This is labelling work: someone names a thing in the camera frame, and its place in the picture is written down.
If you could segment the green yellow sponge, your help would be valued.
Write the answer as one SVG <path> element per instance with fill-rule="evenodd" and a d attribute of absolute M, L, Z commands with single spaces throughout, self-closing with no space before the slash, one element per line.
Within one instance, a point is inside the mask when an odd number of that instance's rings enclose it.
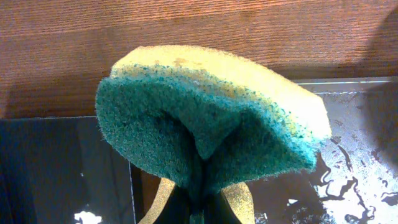
<path fill-rule="evenodd" d="M 142 223 L 254 223 L 247 183 L 314 170 L 331 136 L 323 100 L 244 57 L 138 47 L 100 81 L 104 139 L 160 177 Z"/>

